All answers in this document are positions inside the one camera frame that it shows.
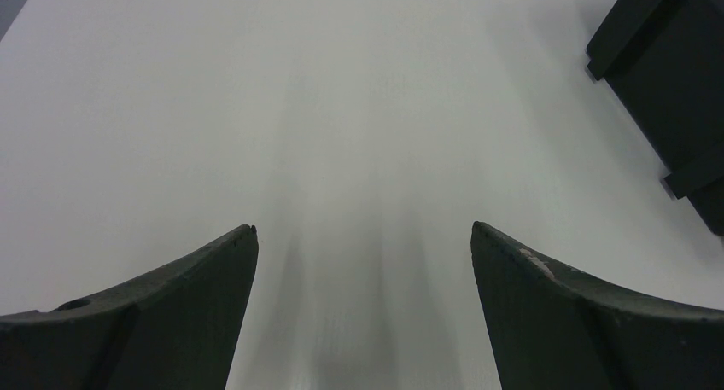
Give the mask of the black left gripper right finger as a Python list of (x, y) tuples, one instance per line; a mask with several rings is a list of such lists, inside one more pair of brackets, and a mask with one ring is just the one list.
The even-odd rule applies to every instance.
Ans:
[(722, 388), (722, 311), (606, 282), (483, 222), (470, 249), (502, 388)]

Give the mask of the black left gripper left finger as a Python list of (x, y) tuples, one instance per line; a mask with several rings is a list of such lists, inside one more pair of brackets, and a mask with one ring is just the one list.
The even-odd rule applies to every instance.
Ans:
[(242, 225), (53, 311), (2, 316), (2, 388), (225, 388), (258, 255)]

